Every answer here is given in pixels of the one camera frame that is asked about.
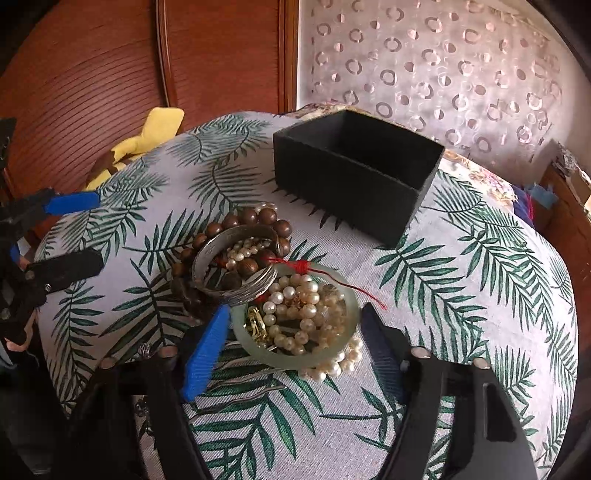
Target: silver bangle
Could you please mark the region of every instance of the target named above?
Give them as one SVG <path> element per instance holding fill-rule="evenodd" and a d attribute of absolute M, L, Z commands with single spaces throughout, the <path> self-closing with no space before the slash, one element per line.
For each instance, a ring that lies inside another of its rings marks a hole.
<path fill-rule="evenodd" d="M 208 240 L 195 257 L 191 269 L 193 286 L 208 297 L 230 305 L 230 307 L 248 303 L 265 293 L 277 277 L 277 270 L 273 265 L 259 270 L 251 281 L 235 290 L 219 291 L 205 286 L 207 270 L 215 257 L 228 245 L 232 246 L 240 240 L 253 236 L 271 240 L 270 249 L 273 250 L 275 255 L 280 256 L 279 237 L 272 227 L 267 225 L 238 225 L 231 227 Z"/>

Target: yellow stuffed toy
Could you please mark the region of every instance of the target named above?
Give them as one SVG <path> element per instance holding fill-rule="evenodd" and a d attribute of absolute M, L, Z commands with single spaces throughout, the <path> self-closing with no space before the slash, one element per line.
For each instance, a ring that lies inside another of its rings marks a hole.
<path fill-rule="evenodd" d="M 173 138 L 183 117 L 184 111 L 180 108 L 152 108 L 139 135 L 118 143 L 95 162 L 86 178 L 84 191 L 96 190 L 127 164 Z"/>

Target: tablecloth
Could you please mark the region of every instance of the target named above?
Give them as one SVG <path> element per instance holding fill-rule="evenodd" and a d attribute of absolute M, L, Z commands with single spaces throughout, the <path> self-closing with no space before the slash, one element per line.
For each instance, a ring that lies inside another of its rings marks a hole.
<path fill-rule="evenodd" d="M 568 423 L 577 374 L 576 312 L 558 253 L 469 179 L 455 176 L 446 160 L 398 246 L 381 247 L 277 189 L 272 133 L 297 121 L 263 113 L 214 119 L 114 175 L 98 189 L 99 208 L 65 216 L 48 233 L 38 258 L 94 247 L 105 259 L 99 276 L 50 295 L 40 310 L 48 367 L 66 411 L 104 356 L 127 361 L 140 344 L 154 350 L 181 338 L 190 321 L 168 287 L 170 264 L 209 222 L 264 200 L 293 225 L 290 258 L 337 268 L 387 304 L 381 315 L 388 325 L 439 358 L 488 358 L 515 405 L 538 474 L 546 475 Z M 193 422 L 213 477 L 373 478 L 404 409 L 378 381 L 365 347 L 362 352 L 354 372 L 322 384 L 295 372 L 267 374 L 187 404 L 192 416 L 262 392 Z M 245 356 L 239 346 L 228 347 L 214 379 L 265 368 L 248 359 L 221 368 Z M 286 388 L 268 390 L 280 384 Z M 446 397 L 426 478 L 441 474 L 452 412 Z M 150 476 L 161 478 L 145 418 L 138 430 Z"/>

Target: black box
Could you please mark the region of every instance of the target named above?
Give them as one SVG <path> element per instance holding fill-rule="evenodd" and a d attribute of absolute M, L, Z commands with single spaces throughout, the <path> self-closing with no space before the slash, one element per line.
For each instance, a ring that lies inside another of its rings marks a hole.
<path fill-rule="evenodd" d="M 277 186 L 394 248 L 443 151 L 422 135 L 344 110 L 273 135 Z"/>

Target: red string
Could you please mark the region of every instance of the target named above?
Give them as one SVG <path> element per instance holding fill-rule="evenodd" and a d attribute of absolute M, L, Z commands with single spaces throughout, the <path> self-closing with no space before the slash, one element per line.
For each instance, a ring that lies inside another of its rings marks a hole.
<path fill-rule="evenodd" d="M 315 270 L 314 268 L 310 268 L 310 262 L 307 260 L 295 260 L 295 261 L 288 261 L 288 260 L 283 260 L 282 258 L 270 258 L 269 262 L 271 263 L 283 263 L 285 265 L 290 266 L 291 268 L 293 268 L 295 270 L 295 273 L 300 274 L 300 275 L 305 275 L 308 272 L 316 272 L 316 273 L 322 273 L 323 275 L 328 275 L 332 281 L 337 282 L 339 285 L 342 285 L 344 287 L 349 287 L 352 288 L 353 290 L 357 290 L 360 291 L 361 293 L 363 293 L 364 295 L 367 295 L 370 299 L 372 299 L 373 301 L 375 301 L 380 307 L 382 307 L 384 310 L 388 310 L 386 305 L 381 302 L 380 300 L 378 300 L 376 297 L 374 297 L 371 293 L 369 293 L 368 291 L 356 287 L 355 285 L 350 285 L 348 283 L 343 283 L 339 280 L 337 280 L 336 278 L 334 278 L 330 273 L 325 272 L 324 270 Z"/>

